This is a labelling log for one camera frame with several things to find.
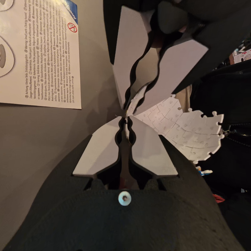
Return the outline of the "printed instruction sheet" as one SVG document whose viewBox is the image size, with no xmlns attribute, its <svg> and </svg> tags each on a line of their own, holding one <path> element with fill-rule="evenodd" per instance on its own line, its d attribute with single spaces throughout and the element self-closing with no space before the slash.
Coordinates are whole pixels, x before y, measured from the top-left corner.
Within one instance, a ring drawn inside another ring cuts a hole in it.
<svg viewBox="0 0 251 251">
<path fill-rule="evenodd" d="M 0 102 L 81 109 L 77 5 L 0 1 Z"/>
</svg>

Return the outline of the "white cardboard box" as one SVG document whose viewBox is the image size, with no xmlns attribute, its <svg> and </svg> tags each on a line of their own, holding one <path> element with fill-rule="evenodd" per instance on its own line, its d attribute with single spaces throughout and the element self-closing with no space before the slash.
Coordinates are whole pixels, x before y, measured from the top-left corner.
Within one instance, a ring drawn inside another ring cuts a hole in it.
<svg viewBox="0 0 251 251">
<path fill-rule="evenodd" d="M 238 53 L 233 56 L 234 64 L 247 61 L 251 59 L 251 49 Z"/>
</svg>

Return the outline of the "black bag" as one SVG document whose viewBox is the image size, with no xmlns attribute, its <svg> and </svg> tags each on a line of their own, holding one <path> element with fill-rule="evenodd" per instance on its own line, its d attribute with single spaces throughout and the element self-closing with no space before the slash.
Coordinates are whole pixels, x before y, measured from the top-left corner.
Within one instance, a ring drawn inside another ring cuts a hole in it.
<svg viewBox="0 0 251 251">
<path fill-rule="evenodd" d="M 251 71 L 250 60 L 230 65 L 193 83 L 190 107 L 204 115 L 224 114 L 221 147 L 206 161 L 202 170 L 214 192 L 230 194 L 251 188 Z"/>
</svg>

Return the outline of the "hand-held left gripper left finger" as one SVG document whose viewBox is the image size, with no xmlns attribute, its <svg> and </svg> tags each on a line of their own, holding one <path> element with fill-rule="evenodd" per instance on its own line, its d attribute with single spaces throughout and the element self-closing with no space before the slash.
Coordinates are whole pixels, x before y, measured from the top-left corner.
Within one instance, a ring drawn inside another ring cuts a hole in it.
<svg viewBox="0 0 251 251">
<path fill-rule="evenodd" d="M 73 176 L 98 176 L 105 168 L 115 164 L 119 157 L 119 146 L 115 136 L 120 130 L 120 121 L 123 122 L 123 118 L 116 117 L 92 134 L 73 171 Z"/>
</svg>

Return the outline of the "white puzzle ball shell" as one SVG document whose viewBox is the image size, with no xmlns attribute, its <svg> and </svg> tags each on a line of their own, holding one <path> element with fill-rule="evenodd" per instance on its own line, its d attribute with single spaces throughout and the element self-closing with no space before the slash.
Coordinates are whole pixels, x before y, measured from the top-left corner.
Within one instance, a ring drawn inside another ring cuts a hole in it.
<svg viewBox="0 0 251 251">
<path fill-rule="evenodd" d="M 130 116 L 130 103 L 126 119 Z M 210 158 L 210 154 L 216 153 L 224 138 L 220 125 L 224 114 L 213 111 L 212 116 L 207 117 L 203 112 L 193 111 L 191 108 L 188 112 L 183 112 L 175 95 L 132 116 L 152 127 L 194 164 L 205 161 Z"/>
</svg>

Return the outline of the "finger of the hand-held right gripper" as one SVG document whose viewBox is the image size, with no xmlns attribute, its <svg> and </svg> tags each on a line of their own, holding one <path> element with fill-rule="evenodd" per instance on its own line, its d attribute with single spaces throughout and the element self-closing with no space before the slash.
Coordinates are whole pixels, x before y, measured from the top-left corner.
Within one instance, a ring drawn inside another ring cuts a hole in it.
<svg viewBox="0 0 251 251">
<path fill-rule="evenodd" d="M 157 52 L 151 49 L 154 10 L 138 12 L 122 6 L 113 73 L 120 106 L 126 110 L 136 93 L 157 75 Z"/>
<path fill-rule="evenodd" d="M 168 48 L 159 61 L 156 79 L 144 85 L 132 99 L 130 116 L 169 98 L 207 51 L 205 45 L 194 39 L 180 39 Z"/>
</svg>

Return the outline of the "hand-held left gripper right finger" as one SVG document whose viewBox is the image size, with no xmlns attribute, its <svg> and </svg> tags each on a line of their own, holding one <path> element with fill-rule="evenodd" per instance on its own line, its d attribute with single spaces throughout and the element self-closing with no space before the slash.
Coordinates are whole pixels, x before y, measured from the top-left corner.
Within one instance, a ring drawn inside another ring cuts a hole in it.
<svg viewBox="0 0 251 251">
<path fill-rule="evenodd" d="M 157 177 L 178 175 L 158 133 L 152 127 L 134 116 L 128 116 L 127 138 L 135 165 Z"/>
</svg>

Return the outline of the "beige cloth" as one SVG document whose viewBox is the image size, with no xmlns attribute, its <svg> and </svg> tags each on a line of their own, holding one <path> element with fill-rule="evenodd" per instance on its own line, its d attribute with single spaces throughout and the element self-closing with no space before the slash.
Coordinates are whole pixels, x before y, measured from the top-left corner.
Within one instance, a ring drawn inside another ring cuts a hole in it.
<svg viewBox="0 0 251 251">
<path fill-rule="evenodd" d="M 190 108 L 190 96 L 192 93 L 192 85 L 187 86 L 182 91 L 178 92 L 175 97 L 179 100 L 181 109 L 183 112 L 188 112 L 188 109 Z"/>
</svg>

